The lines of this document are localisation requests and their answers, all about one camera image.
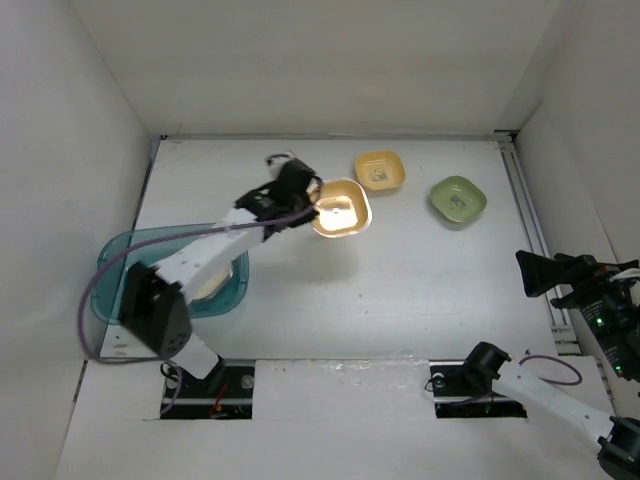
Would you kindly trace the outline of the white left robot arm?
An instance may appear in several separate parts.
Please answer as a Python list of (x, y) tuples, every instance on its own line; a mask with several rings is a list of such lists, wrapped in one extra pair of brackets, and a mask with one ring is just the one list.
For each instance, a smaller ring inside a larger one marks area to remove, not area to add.
[(222, 387), (224, 361), (196, 334), (189, 306), (214, 276), (238, 256), (287, 228), (311, 222), (323, 182), (290, 153), (265, 161), (271, 181), (238, 198), (209, 232), (176, 253), (127, 271), (118, 322), (201, 396)]

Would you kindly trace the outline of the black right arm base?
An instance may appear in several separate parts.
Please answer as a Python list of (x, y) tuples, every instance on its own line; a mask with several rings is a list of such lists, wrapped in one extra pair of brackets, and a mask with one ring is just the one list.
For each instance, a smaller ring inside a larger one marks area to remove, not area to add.
[(492, 390), (498, 370), (509, 355), (497, 346), (479, 342), (464, 360), (429, 362), (424, 390), (431, 393), (438, 419), (526, 418), (518, 402)]

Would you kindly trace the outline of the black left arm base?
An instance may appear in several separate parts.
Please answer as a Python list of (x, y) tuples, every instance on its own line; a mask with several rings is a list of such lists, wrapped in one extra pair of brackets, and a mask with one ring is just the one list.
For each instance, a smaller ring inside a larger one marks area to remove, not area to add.
[(222, 360), (205, 379), (162, 363), (165, 379), (162, 420), (250, 420), (255, 385), (254, 360)]

